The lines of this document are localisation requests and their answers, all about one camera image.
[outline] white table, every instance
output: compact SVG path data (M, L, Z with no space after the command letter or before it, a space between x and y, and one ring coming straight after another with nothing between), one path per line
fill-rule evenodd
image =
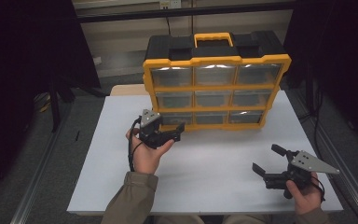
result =
M67 211L101 215L122 186L129 171L126 131L144 108L149 96L109 96L94 133L76 189ZM281 173L287 160L270 148L305 150L315 155L284 91L280 91L261 130L203 130L182 133L161 159L152 215L213 215L282 213L294 211L294 200L283 190L266 189L261 176L252 171L255 162L267 173ZM322 209L342 210L326 175Z

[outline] person's arm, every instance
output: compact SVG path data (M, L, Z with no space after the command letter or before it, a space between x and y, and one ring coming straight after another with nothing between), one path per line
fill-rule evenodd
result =
M312 182L319 185L318 176L312 172ZM321 208L321 192L314 186L299 190L295 182L288 180L287 189L293 195L296 203L296 224L329 224L327 214Z
M134 135L138 132L138 129L134 129ZM159 159L172 145L173 140L170 140L162 147L153 149L133 136L132 150L138 146L133 155L135 172L127 172L124 185L106 207L102 224L144 223L153 206L158 183L154 173L158 168Z

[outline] sleeve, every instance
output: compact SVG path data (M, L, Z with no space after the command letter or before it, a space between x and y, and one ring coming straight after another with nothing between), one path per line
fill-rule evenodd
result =
M107 205L102 224L142 224L153 206L158 177L127 172L124 185Z
M296 224L330 224L328 215L321 209L316 208L312 211L296 216Z

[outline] metal bracket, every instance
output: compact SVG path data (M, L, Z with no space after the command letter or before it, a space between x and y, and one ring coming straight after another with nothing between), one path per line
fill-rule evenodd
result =
M333 166L310 155L306 151L300 151L290 162L292 165L307 171L338 175L339 170Z
M144 112L142 113L141 118L141 128L147 126L148 124L152 123L156 119L160 117L159 113L155 113L151 110L144 109Z

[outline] clear plastic drawer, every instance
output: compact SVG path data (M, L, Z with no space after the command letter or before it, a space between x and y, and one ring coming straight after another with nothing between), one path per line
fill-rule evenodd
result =
M191 67L163 67L151 70L155 87L191 86L193 69Z
M272 90L234 91L232 105L266 105Z
M191 91L156 92L159 108L181 108L192 106Z
M196 106L226 106L231 91L195 91Z
M281 65L245 64L238 69L237 84L274 84Z
M258 123L263 115L263 110L231 111L228 117L229 123Z
M195 67L195 84L201 86L231 85L236 66L211 64Z
M191 113L160 113L162 125L178 125L181 123L192 124L193 115Z
M228 112L197 112L196 123L198 124L223 124L226 123Z

